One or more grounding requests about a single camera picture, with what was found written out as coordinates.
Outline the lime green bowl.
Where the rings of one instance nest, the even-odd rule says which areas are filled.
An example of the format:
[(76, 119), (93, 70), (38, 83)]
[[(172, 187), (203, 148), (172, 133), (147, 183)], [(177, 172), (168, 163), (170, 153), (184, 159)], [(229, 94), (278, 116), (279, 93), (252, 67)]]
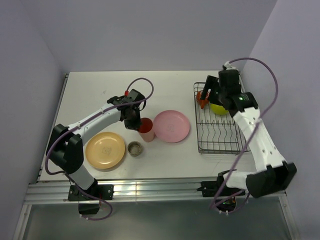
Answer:
[(212, 110), (212, 112), (216, 115), (219, 116), (225, 116), (228, 114), (228, 111), (221, 105), (218, 104), (210, 104), (210, 109)]

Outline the orange black mug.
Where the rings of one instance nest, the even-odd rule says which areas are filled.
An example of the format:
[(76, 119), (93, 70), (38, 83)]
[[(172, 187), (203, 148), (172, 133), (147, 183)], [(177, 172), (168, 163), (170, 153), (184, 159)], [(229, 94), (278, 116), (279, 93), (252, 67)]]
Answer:
[(202, 90), (197, 92), (197, 94), (196, 94), (196, 102), (200, 105), (200, 108), (203, 110), (205, 108), (205, 106), (209, 104), (208, 97), (210, 95), (210, 92), (208, 91), (206, 93), (206, 96), (205, 96), (204, 99), (201, 99), (202, 93), (203, 93)]

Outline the salmon plastic cup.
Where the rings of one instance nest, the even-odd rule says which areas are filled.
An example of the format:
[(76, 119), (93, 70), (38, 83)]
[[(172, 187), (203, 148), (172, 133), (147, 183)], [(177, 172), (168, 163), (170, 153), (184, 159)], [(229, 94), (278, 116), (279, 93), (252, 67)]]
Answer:
[(150, 143), (154, 140), (155, 133), (153, 130), (153, 126), (153, 121), (150, 118), (141, 118), (141, 125), (138, 129), (138, 133), (141, 138), (147, 143)]

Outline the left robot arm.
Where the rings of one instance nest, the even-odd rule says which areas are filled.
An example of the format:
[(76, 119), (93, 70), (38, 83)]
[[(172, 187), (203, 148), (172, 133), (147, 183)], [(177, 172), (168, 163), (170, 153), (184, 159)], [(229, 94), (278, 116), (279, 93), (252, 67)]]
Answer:
[[(142, 125), (140, 104), (147, 98), (132, 89), (123, 96), (114, 96), (98, 110), (73, 124), (57, 124), (51, 132), (45, 155), (45, 171), (49, 175), (64, 173), (80, 189), (79, 194), (91, 200), (98, 193), (98, 182), (84, 166), (84, 145), (97, 133), (117, 122), (124, 122), (128, 130), (137, 131)], [(60, 167), (60, 172), (50, 172), (48, 163)]]

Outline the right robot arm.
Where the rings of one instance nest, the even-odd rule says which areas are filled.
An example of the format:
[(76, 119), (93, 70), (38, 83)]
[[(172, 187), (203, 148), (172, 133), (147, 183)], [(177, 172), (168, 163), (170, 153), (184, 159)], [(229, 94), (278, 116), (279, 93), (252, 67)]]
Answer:
[(246, 139), (244, 147), (251, 150), (256, 169), (255, 172), (238, 171), (235, 161), (229, 170), (218, 174), (214, 196), (227, 195), (238, 189), (260, 198), (286, 190), (297, 167), (293, 162), (287, 162), (274, 144), (253, 94), (242, 92), (238, 70), (226, 68), (219, 71), (217, 77), (208, 75), (200, 98), (229, 112)]

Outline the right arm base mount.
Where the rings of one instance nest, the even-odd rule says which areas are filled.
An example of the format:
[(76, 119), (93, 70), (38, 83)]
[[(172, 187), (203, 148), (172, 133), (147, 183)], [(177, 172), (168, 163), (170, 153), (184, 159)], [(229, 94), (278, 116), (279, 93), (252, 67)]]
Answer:
[[(202, 197), (209, 198), (214, 197), (215, 194), (219, 190), (218, 182), (217, 181), (202, 181), (200, 183), (200, 187), (196, 189), (198, 192), (201, 192)], [(220, 197), (228, 197), (233, 194), (239, 193), (240, 196), (245, 195), (245, 191), (239, 188), (229, 188), (225, 186), (220, 193)]]

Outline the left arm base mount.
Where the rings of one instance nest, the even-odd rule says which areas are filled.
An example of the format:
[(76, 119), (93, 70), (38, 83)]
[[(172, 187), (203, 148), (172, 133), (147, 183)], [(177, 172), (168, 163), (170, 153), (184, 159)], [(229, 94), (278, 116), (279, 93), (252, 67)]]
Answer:
[(78, 202), (78, 212), (81, 215), (90, 217), (97, 214), (101, 208), (101, 200), (109, 201), (113, 199), (113, 184), (97, 184), (92, 189), (80, 191), (76, 185), (71, 185), (67, 200)]

